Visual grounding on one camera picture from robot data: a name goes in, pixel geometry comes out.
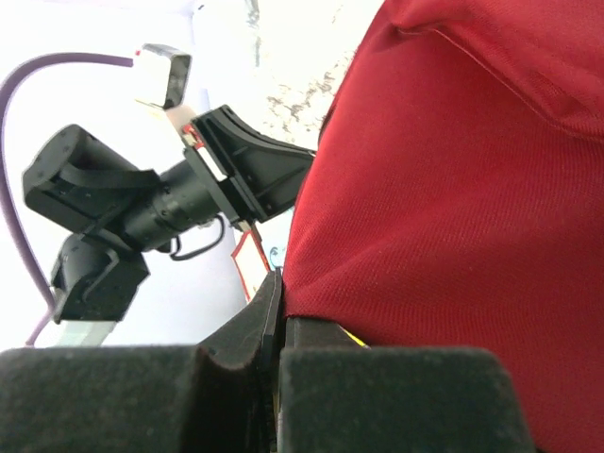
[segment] white surface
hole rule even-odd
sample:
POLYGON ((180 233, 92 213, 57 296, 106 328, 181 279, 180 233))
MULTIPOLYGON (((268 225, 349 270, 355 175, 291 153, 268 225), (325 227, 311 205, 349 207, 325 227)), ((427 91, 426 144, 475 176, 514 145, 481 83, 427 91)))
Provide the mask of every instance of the white surface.
MULTIPOLYGON (((190 18, 26 1, 0 6, 3 57, 0 77, 31 57, 58 51, 102 52, 132 57, 141 42, 191 45, 190 18)), ((145 116, 131 99, 128 70, 63 65, 32 76, 13 97, 7 121, 7 166, 13 196, 38 261, 50 272, 66 236, 23 204, 22 171, 57 129, 78 123, 141 168, 161 172, 182 159, 173 138, 145 116), (126 133, 136 127, 137 133, 126 133)), ((190 103, 200 109, 204 97, 198 78, 190 84, 190 103)), ((213 241, 217 227, 183 238, 189 250, 213 241)), ((0 349, 22 345, 45 306, 22 265, 4 223, 0 224, 4 298, 0 305, 0 349)), ((212 333, 244 305, 239 277, 230 258, 232 235, 211 253, 173 263, 147 254, 151 277, 145 281, 123 323, 107 344, 194 343, 212 333)), ((53 344, 61 327, 52 325, 40 345, 53 344)))
MULTIPOLYGON (((193 30, 189 17, 169 13, 190 15, 187 0, 49 2, 0 2, 0 40, 4 43, 0 77, 25 59, 48 52, 131 57, 142 42, 162 42, 184 50, 194 43, 189 93, 194 93, 198 107, 206 100, 201 88, 207 87, 213 107, 229 103, 261 132, 315 148, 327 107, 381 0, 197 0, 193 30), (255 4, 260 19, 250 13, 255 4)), ((178 150, 169 149, 170 140, 151 126, 153 122, 125 102, 125 79, 120 69, 54 68, 31 77, 13 101, 7 137, 10 182, 25 230, 45 270, 51 269, 66 233, 25 208, 20 177, 57 128, 80 123, 142 168, 160 171, 180 159, 178 150), (133 122, 143 133, 125 135, 126 126, 133 122)), ((216 231, 194 234, 198 237, 185 238, 185 246, 211 241, 216 231)), ((152 276, 108 344, 190 343, 218 328, 243 306, 243 292, 229 256, 233 248, 229 235, 218 250, 188 263, 175 264, 150 254, 147 262, 152 276)), ((44 314, 44 305, 4 224, 0 225, 0 251, 7 269, 2 276, 5 293, 14 294, 0 306, 1 350, 23 343, 44 314)), ((51 344, 58 335, 58 328, 46 330, 41 344, 51 344)))
POLYGON ((115 329, 116 323, 87 323, 70 321, 61 323, 60 336, 55 346, 99 346, 115 329))

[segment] red cloth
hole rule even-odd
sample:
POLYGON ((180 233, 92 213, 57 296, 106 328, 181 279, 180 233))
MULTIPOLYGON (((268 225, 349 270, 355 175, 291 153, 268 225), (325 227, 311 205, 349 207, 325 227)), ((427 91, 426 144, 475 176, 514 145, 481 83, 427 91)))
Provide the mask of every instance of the red cloth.
POLYGON ((486 347, 539 447, 604 452, 604 4, 387 0, 294 217, 286 314, 486 347))

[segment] purple cable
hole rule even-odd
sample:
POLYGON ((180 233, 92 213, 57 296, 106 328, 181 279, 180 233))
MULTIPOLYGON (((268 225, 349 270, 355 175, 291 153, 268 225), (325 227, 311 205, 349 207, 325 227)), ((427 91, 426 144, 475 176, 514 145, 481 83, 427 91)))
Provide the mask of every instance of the purple cable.
POLYGON ((2 214, 7 222, 8 231, 17 246, 17 250, 19 250, 19 255, 21 255, 25 268, 48 305, 47 313, 36 325, 36 328, 25 342, 25 345, 28 346, 33 346, 38 336, 52 319, 55 308, 55 297, 50 291, 50 286, 44 277, 44 273, 29 246, 21 221, 19 220, 19 215, 17 214, 17 209, 15 209, 14 200, 12 199, 5 160, 4 125, 10 99, 19 86, 36 71, 62 63, 94 63, 129 68, 132 67, 133 61, 124 57, 104 54, 60 53, 44 55, 23 63, 8 76, 4 81, 4 85, 0 87, 0 205, 2 206, 2 214))

